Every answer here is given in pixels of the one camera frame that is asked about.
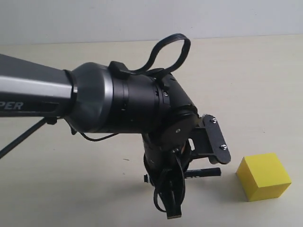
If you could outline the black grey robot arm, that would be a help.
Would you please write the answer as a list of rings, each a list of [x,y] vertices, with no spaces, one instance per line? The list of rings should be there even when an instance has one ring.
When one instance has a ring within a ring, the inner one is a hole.
[[[141,134],[154,204],[162,201],[168,218],[181,215],[191,161],[188,140],[202,118],[169,70],[131,71],[113,61],[109,66],[88,62],[69,71],[1,55],[0,115],[41,118],[1,155],[58,119],[81,135]]]

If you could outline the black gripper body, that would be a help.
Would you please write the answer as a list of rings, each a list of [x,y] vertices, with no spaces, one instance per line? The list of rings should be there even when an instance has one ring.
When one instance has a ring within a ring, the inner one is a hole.
[[[143,164],[148,175],[159,175],[164,169],[180,170],[182,176],[167,177],[163,182],[152,185],[153,204],[163,213],[180,213],[185,198],[186,183],[183,172],[189,170],[189,164],[194,160],[191,157],[192,148],[189,140],[182,146],[163,151],[153,144],[149,138],[143,137],[144,156]]]

